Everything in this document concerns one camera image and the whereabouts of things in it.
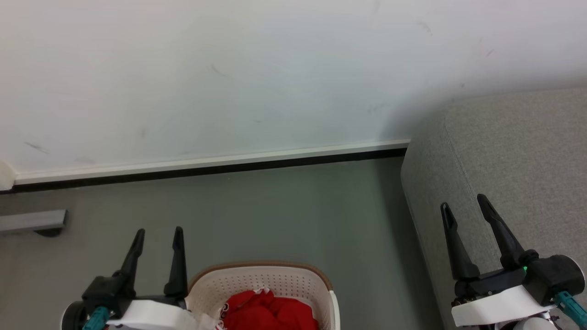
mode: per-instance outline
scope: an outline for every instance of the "perforated basket wall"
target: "perforated basket wall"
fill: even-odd
[[[226,300],[237,293],[267,287],[276,297],[295,298],[312,308],[320,330],[340,330],[336,295],[315,267],[284,262],[249,262],[210,268],[192,281],[185,299],[196,317],[217,319]]]

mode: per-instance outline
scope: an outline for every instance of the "gray sofa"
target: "gray sofa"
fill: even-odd
[[[455,328],[450,313],[455,281],[442,202],[449,203],[481,273],[501,268],[501,254],[481,215],[479,193],[522,247],[543,257],[567,255],[587,269],[587,89],[499,95],[450,106],[412,139],[402,185],[445,329]],[[577,300],[587,306],[587,294]],[[564,315],[559,324],[577,328]]]

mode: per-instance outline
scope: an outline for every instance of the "robotic arm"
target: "robotic arm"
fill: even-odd
[[[96,277],[82,295],[82,301],[68,306],[61,330],[194,330],[194,315],[186,310],[188,295],[183,230],[176,228],[173,262],[164,295],[137,297],[134,279],[143,252],[145,230],[134,237],[120,270],[111,277]]]
[[[539,258],[534,250],[524,251],[487,197],[479,194],[477,201],[497,240],[503,269],[480,274],[458,235],[450,207],[443,203],[448,256],[457,281],[452,303],[455,324],[482,330],[560,329],[549,314],[559,308],[587,330],[587,312],[573,299],[585,289],[579,265],[565,255]]]

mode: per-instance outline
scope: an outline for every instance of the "red clothing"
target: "red clothing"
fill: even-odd
[[[318,330],[310,306],[292,298],[275,298],[268,290],[233,295],[220,320],[225,330]]]

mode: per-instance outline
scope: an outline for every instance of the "teal connector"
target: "teal connector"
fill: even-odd
[[[570,317],[581,330],[587,330],[587,312],[568,292],[562,291],[556,295],[556,306]]]
[[[106,322],[110,318],[110,312],[106,307],[98,307],[92,313],[92,316],[87,320],[83,330],[103,330],[106,327]]]

